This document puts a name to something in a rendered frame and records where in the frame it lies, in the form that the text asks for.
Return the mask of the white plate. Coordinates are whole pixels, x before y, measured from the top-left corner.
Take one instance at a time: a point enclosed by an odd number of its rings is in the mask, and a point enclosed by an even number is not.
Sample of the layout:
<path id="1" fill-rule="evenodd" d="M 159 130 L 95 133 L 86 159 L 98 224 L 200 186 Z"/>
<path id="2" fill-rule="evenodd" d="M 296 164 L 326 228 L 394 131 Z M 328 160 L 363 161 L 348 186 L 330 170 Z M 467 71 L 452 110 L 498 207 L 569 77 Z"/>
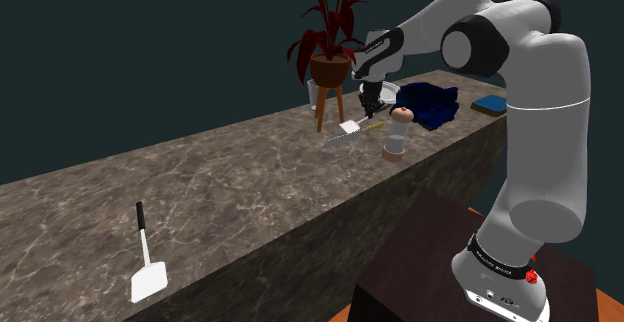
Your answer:
<path id="1" fill-rule="evenodd" d="M 380 100 L 385 103 L 385 105 L 393 105 L 396 103 L 396 95 L 400 90 L 400 87 L 394 83 L 381 81 L 383 83 L 382 91 L 380 94 Z M 359 92 L 362 91 L 362 83 L 359 85 Z"/>

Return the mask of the small white spatula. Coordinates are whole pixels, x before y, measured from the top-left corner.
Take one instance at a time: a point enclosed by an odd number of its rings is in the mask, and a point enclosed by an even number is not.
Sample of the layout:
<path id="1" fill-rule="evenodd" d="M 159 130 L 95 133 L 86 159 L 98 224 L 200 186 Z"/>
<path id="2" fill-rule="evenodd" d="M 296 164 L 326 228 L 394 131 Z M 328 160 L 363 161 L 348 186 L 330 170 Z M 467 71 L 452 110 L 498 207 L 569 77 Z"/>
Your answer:
<path id="1" fill-rule="evenodd" d="M 340 124 L 340 127 L 345 131 L 346 134 L 359 132 L 367 129 L 367 126 L 361 127 L 360 124 L 364 121 L 368 120 L 368 117 L 364 117 L 359 121 L 347 120 Z"/>

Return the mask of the red plant on wooden stand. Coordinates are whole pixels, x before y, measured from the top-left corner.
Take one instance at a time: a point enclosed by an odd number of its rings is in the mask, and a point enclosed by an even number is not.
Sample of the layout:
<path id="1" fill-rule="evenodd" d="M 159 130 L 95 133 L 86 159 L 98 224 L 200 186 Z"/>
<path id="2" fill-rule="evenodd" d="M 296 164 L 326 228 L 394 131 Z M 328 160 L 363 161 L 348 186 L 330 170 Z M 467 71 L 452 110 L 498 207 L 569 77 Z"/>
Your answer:
<path id="1" fill-rule="evenodd" d="M 336 91 L 339 120 L 344 122 L 342 83 L 346 79 L 351 63 L 356 62 L 355 50 L 345 48 L 344 44 L 363 43 L 353 37 L 354 13 L 352 6 L 362 0 L 336 0 L 331 7 L 328 0 L 317 0 L 303 16 L 310 12 L 319 12 L 324 23 L 324 30 L 308 29 L 294 42 L 287 51 L 287 60 L 298 49 L 296 69 L 300 82 L 305 83 L 305 75 L 310 71 L 312 80 L 317 84 L 315 118 L 317 131 L 322 131 L 325 102 L 329 90 Z"/>

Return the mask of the clear grinder with wooden ends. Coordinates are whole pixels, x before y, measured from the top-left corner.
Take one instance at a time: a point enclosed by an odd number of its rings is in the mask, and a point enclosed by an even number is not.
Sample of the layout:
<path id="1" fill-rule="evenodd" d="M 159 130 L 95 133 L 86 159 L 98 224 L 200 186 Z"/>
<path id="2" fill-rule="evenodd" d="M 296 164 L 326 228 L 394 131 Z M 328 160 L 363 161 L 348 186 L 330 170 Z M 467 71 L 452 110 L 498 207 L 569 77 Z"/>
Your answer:
<path id="1" fill-rule="evenodd" d="M 408 125 L 413 121 L 414 114 L 406 107 L 392 110 L 393 120 L 390 133 L 382 150 L 382 157 L 389 162 L 399 162 L 405 154 Z"/>

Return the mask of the dark blue cloth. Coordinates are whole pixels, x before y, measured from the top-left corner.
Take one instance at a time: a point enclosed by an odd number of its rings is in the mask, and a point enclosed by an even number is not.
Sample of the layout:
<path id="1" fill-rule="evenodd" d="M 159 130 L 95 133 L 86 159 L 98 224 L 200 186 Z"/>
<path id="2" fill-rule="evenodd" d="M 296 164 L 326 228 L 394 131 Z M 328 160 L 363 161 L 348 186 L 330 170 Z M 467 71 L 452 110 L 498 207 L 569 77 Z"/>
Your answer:
<path id="1" fill-rule="evenodd" d="M 412 111 L 414 123 L 432 131 L 455 118 L 459 109 L 457 98 L 457 87 L 442 88 L 428 82 L 414 82 L 400 87 L 390 114 L 405 107 Z"/>

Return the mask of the blue sponge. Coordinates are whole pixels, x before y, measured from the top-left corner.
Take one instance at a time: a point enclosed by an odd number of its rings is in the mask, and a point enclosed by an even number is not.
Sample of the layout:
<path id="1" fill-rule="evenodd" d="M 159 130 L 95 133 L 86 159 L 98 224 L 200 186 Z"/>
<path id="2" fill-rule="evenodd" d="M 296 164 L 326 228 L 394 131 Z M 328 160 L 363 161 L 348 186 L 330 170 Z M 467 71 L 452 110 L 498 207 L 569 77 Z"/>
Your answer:
<path id="1" fill-rule="evenodd" d="M 497 95 L 488 95 L 475 100 L 471 108 L 492 117 L 499 117 L 507 112 L 506 99 Z"/>

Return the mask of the dark robot stand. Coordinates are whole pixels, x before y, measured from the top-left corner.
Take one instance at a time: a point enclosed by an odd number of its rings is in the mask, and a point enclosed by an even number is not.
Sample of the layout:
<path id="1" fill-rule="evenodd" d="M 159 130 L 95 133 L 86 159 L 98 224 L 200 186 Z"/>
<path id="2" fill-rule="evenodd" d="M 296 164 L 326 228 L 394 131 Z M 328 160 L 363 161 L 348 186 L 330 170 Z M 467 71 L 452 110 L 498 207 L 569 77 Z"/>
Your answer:
<path id="1" fill-rule="evenodd" d="M 348 322 L 506 322 L 471 304 L 451 270 L 483 218 L 423 190 L 356 282 Z M 549 322 L 599 322 L 593 269 L 546 246 Z"/>

